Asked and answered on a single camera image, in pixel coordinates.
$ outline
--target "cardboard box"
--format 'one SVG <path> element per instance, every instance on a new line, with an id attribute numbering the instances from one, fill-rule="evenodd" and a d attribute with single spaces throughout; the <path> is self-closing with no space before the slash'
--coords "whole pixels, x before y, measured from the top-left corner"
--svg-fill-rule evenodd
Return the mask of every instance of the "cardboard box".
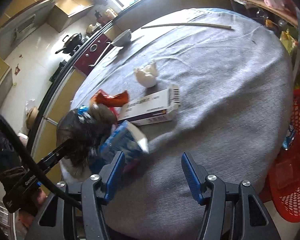
<path id="1" fill-rule="evenodd" d="M 118 122 L 127 120 L 135 125 L 170 121 L 180 105 L 177 85 L 168 89 L 133 100 L 122 106 Z"/>

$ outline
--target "white cloth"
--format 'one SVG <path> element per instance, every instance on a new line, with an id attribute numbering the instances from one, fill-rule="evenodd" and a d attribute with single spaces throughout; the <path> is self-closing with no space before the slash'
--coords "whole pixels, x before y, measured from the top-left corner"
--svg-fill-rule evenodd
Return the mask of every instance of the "white cloth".
<path id="1" fill-rule="evenodd" d="M 114 48 L 77 91 L 71 108 L 103 89 L 127 90 L 130 100 L 180 87 L 173 121 L 144 125 L 150 155 L 125 174 L 104 208 L 106 223 L 138 239 L 195 239 L 204 208 L 192 198 L 181 168 L 191 153 L 225 182 L 263 187 L 267 169 L 287 132 L 292 107 L 292 66 L 279 39 L 257 22 L 226 12 L 189 9 L 152 24 L 194 21 L 231 25 L 138 29 L 132 42 Z M 154 59 L 157 85 L 145 89 L 133 68 Z"/>

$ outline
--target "white stick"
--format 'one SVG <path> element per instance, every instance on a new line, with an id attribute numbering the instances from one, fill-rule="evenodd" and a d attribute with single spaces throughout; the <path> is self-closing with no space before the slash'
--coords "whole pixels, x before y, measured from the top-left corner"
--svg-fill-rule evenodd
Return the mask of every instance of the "white stick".
<path id="1" fill-rule="evenodd" d="M 164 27 L 164 26 L 178 26 L 178 25 L 186 25 L 186 26 L 206 26 L 206 27 L 215 27 L 222 29 L 232 29 L 231 26 L 221 25 L 221 24 L 213 24 L 213 23 L 167 23 L 167 24 L 159 24 L 159 25 L 151 25 L 151 26 L 143 26 L 141 29 L 153 28 L 153 27 Z"/>

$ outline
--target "barcode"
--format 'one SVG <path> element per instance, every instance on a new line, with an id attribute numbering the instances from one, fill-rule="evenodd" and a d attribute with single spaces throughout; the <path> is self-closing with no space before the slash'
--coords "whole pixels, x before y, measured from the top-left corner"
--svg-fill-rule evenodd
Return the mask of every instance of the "barcode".
<path id="1" fill-rule="evenodd" d="M 174 103 L 180 103 L 180 93 L 179 93 L 179 89 L 174 89 L 174 90 L 173 90 L 173 102 L 174 102 Z"/>
<path id="2" fill-rule="evenodd" d="M 152 122 L 164 122 L 164 121 L 168 121 L 166 116 L 157 116 L 157 117 L 152 117 L 151 119 L 148 119 L 149 123 Z"/>

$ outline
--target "cabinet handle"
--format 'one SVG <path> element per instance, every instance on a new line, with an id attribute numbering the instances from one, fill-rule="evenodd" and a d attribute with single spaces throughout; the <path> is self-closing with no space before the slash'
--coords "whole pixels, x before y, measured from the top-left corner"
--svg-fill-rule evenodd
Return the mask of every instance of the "cabinet handle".
<path id="1" fill-rule="evenodd" d="M 101 53 L 101 55 L 98 57 L 98 59 L 96 60 L 96 62 L 93 64 L 93 65 L 89 65 L 88 67 L 91 67 L 91 68 L 94 68 L 98 63 L 99 61 L 101 60 L 101 58 L 103 57 L 103 55 L 106 53 L 107 49 L 110 47 L 111 45 L 111 42 L 107 42 L 108 43 L 108 46 L 105 48 L 105 50 Z"/>
<path id="2" fill-rule="evenodd" d="M 62 41 L 65 41 L 65 38 L 66 38 L 66 37 L 69 37 L 69 35 L 66 35 L 66 36 L 62 39 Z"/>

